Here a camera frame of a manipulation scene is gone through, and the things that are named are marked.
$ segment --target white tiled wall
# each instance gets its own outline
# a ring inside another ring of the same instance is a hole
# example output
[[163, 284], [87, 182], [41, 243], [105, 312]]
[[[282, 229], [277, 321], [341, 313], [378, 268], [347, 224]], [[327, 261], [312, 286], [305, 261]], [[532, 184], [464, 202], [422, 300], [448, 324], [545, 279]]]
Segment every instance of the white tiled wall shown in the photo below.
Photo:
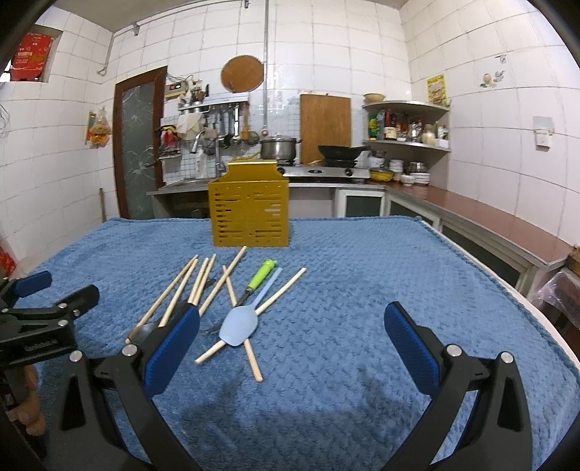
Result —
[[[409, 0], [400, 15], [413, 99], [427, 77], [447, 79], [447, 189], [580, 243], [580, 69], [552, 26], [527, 0]], [[496, 71], [503, 81], [482, 88]], [[554, 120], [549, 151], [533, 116]]]
[[[99, 223], [104, 183], [97, 150], [85, 145], [84, 136], [99, 95], [96, 71], [111, 38], [58, 8], [37, 23], [64, 31], [49, 81], [8, 82], [0, 89], [10, 116], [0, 138], [0, 242], [26, 267]], [[110, 209], [117, 211], [116, 202]]]
[[[99, 94], [99, 103], [108, 109], [115, 83], [146, 70], [167, 65], [174, 76], [194, 74], [215, 94], [225, 92], [220, 72], [232, 57], [250, 54], [263, 60], [263, 0], [252, 0], [248, 9], [243, 2], [177, 8], [140, 23], [138, 36], [126, 28], [115, 38]], [[411, 97], [399, 12], [385, 5], [364, 0], [270, 0], [268, 48], [267, 113], [272, 133], [296, 136], [298, 96], [328, 93], [351, 98], [352, 141], [357, 145], [364, 138], [363, 93]], [[258, 131], [262, 93], [263, 86], [250, 98], [250, 121]]]

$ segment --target wooden stick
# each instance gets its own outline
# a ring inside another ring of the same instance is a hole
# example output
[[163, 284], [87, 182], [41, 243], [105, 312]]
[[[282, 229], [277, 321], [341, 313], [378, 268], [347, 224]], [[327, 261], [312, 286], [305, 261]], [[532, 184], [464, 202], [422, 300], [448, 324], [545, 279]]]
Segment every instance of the wooden stick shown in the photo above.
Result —
[[214, 253], [212, 255], [212, 257], [209, 259], [209, 262], [207, 264], [207, 267], [205, 268], [204, 276], [202, 277], [202, 279], [200, 281], [200, 285], [197, 287], [197, 292], [195, 293], [195, 298], [193, 300], [193, 303], [196, 306], [200, 302], [201, 294], [204, 292], [205, 284], [207, 283], [208, 278], [209, 278], [209, 272], [212, 271], [213, 263], [215, 261], [216, 261], [216, 254]]
[[179, 301], [179, 296], [181, 296], [181, 293], [185, 289], [185, 285], [187, 284], [189, 278], [191, 277], [193, 270], [195, 270], [195, 266], [197, 265], [197, 260], [198, 259], [195, 259], [193, 261], [193, 263], [189, 267], [189, 270], [187, 271], [187, 273], [183, 277], [181, 284], [179, 285], [179, 287], [177, 288], [177, 291], [173, 295], [173, 299], [171, 300], [171, 303], [169, 303], [169, 306], [167, 306], [167, 309], [165, 309], [165, 314], [163, 314], [163, 317], [161, 318], [161, 321], [159, 322], [159, 327], [165, 327], [167, 325], [167, 322], [169, 321], [171, 313], [173, 312], [175, 305]]
[[[301, 268], [298, 271], [298, 273], [296, 273], [292, 278], [290, 278], [290, 280], [282, 288], [280, 288], [278, 291], [276, 291], [276, 293], [274, 295], [269, 297], [268, 300], [264, 304], [262, 304], [260, 307], [258, 307], [258, 309], [256, 309], [256, 314], [259, 316], [266, 309], [268, 309], [274, 301], [276, 301], [282, 294], [284, 294], [288, 290], [288, 288], [290, 288], [290, 286], [292, 286], [294, 284], [294, 282], [304, 274], [305, 271], [306, 271], [306, 268]], [[217, 353], [219, 350], [224, 348], [226, 345], [227, 344], [223, 340], [220, 340], [219, 342], [214, 343], [213, 346], [207, 352], [203, 353], [202, 355], [200, 355], [199, 357], [197, 357], [195, 359], [195, 363], [198, 365], [201, 365], [205, 360], [210, 358], [212, 355]]]
[[203, 305], [200, 308], [200, 317], [204, 315], [204, 312], [209, 307], [209, 305], [211, 304], [211, 302], [215, 298], [216, 294], [218, 294], [218, 291], [220, 290], [220, 288], [222, 287], [222, 285], [226, 281], [226, 276], [229, 276], [229, 274], [232, 272], [232, 270], [235, 268], [235, 266], [238, 264], [238, 262], [242, 258], [242, 255], [244, 254], [244, 252], [246, 251], [247, 248], [248, 247], [246, 247], [244, 245], [240, 249], [240, 251], [238, 252], [238, 255], [236, 255], [234, 260], [230, 263], [230, 266], [227, 268], [226, 272], [222, 275], [222, 277], [219, 279], [219, 281], [213, 287], [212, 292], [209, 294], [209, 296], [207, 297], [207, 299], [204, 301]]
[[205, 273], [205, 267], [208, 264], [208, 261], [209, 259], [206, 257], [204, 258], [204, 262], [201, 264], [200, 272], [197, 274], [197, 277], [195, 278], [195, 282], [191, 289], [191, 294], [189, 295], [189, 298], [187, 298], [187, 302], [189, 304], [193, 304], [193, 300], [195, 299], [195, 293], [197, 293], [197, 287], [200, 285], [201, 278]]
[[[189, 262], [187, 262], [187, 264], [183, 267], [183, 269], [179, 272], [179, 274], [173, 279], [173, 281], [171, 283], [169, 283], [169, 286], [167, 288], [165, 288], [165, 291], [163, 293], [161, 293], [159, 298], [157, 298], [157, 300], [149, 308], [149, 311], [147, 311], [145, 313], [145, 315], [141, 318], [141, 320], [137, 323], [135, 328], [141, 327], [142, 325], [145, 325], [145, 323], [150, 319], [150, 317], [157, 310], [157, 308], [161, 305], [161, 303], [164, 301], [164, 299], [167, 297], [167, 295], [171, 292], [173, 287], [177, 284], [177, 282], [179, 280], [181, 280], [181, 277], [183, 275], [185, 275], [186, 271], [189, 269], [189, 267], [191, 266], [193, 261], [196, 260], [196, 258], [197, 258], [197, 255], [195, 255], [195, 257], [193, 257]], [[129, 342], [131, 342], [129, 339], [125, 340], [125, 343], [129, 343]]]
[[[222, 270], [224, 273], [226, 272], [225, 265], [222, 265]], [[227, 286], [227, 291], [230, 294], [231, 305], [232, 305], [232, 307], [235, 307], [235, 305], [238, 303], [238, 300], [235, 296], [234, 287], [231, 285], [230, 277], [226, 278], [226, 286]], [[246, 355], [248, 355], [248, 360], [250, 362], [250, 368], [252, 368], [252, 373], [254, 375], [254, 379], [257, 382], [261, 383], [262, 381], [264, 381], [264, 377], [262, 376], [262, 372], [260, 371], [260, 367], [258, 366], [258, 361], [256, 360], [256, 356], [254, 355], [254, 352], [252, 349], [252, 344], [250, 343], [250, 339], [244, 340], [244, 349], [246, 350]]]

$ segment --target ceiling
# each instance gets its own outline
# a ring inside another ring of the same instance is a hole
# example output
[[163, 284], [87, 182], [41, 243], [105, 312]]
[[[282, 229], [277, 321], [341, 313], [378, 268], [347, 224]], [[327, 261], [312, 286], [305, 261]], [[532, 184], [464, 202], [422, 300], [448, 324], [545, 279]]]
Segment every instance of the ceiling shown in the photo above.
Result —
[[[401, 8], [407, 0], [374, 0], [376, 3]], [[55, 5], [109, 31], [118, 31], [134, 21], [164, 12], [191, 0], [57, 0]]]

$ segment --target brown door frame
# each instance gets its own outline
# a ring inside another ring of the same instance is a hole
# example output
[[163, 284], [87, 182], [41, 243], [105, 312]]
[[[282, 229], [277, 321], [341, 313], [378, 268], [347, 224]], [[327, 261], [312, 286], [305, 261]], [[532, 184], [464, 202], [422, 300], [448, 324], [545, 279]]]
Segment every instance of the brown door frame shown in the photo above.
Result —
[[163, 103], [165, 96], [165, 78], [167, 76], [167, 67], [156, 68], [144, 74], [135, 75], [134, 77], [123, 80], [115, 85], [115, 98], [113, 101], [113, 167], [115, 171], [115, 187], [117, 188], [117, 202], [119, 205], [119, 214], [122, 218], [129, 219], [129, 205], [125, 192], [125, 178], [123, 177], [123, 159], [122, 159], [122, 101], [123, 93], [138, 85], [155, 82], [153, 94], [153, 168], [155, 170], [155, 183], [157, 188], [162, 187], [163, 174], [161, 162], [159, 161], [159, 144], [160, 139], [155, 131], [159, 128], [161, 117], [163, 116]]

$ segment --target red bag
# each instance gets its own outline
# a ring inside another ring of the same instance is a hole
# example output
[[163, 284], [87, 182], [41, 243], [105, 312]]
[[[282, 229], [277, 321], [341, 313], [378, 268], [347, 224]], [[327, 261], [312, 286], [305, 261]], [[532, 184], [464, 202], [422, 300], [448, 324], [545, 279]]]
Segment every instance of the red bag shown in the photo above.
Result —
[[52, 42], [53, 37], [48, 34], [29, 32], [20, 43], [12, 60], [10, 79], [33, 81], [39, 78], [44, 70]]
[[16, 269], [16, 264], [8, 252], [0, 247], [0, 267], [4, 270], [4, 276], [10, 276]]

